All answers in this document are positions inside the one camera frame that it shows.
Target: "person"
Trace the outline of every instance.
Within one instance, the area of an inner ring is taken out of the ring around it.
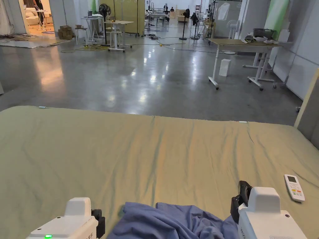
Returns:
[[[164,11],[165,13],[165,20],[167,20],[169,22],[169,17],[168,17],[168,14],[169,14],[169,10],[168,10],[168,7],[166,7],[166,10]]]
[[[42,5],[42,2],[41,0],[33,0],[33,3],[34,3],[34,7],[37,6],[40,10],[43,10],[43,5]],[[37,13],[38,16],[39,16],[39,19],[40,19],[40,25],[43,25],[43,22],[44,22],[44,13],[42,12],[38,12]]]

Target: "cardboard box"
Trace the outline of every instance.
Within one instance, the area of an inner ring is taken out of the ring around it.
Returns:
[[[58,36],[60,39],[71,40],[74,36],[74,33],[70,26],[60,26],[60,29],[58,30]]]
[[[72,40],[73,36],[66,36],[64,39],[66,40]]]
[[[60,29],[62,31],[72,31],[72,27],[68,26],[68,25],[65,25],[65,26],[61,26]]]

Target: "beige bed sheet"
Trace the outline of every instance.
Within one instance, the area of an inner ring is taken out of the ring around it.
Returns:
[[[0,155],[2,238],[25,238],[73,197],[103,210],[107,233],[127,201],[225,219],[239,180],[274,187],[306,236],[319,236],[319,151],[290,126],[19,106],[0,113]],[[284,174],[298,176],[304,203]]]

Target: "concrete floor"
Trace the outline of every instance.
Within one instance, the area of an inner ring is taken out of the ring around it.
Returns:
[[[181,43],[183,24],[171,21],[152,28],[164,44]],[[215,46],[186,40],[184,45],[160,47],[155,40],[128,36],[134,45],[126,53],[61,50],[80,48],[75,42],[26,49],[0,47],[0,110],[16,105],[43,105],[95,111],[159,115],[203,120],[246,120],[293,125],[302,101],[288,89],[264,91],[248,83],[256,70],[243,68],[253,56],[221,55],[231,59],[229,77],[212,75]],[[275,75],[268,78],[278,80]]]

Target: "remote control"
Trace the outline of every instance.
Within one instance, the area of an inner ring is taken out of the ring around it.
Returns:
[[[285,181],[292,199],[296,202],[304,202],[305,195],[296,176],[285,174]]]

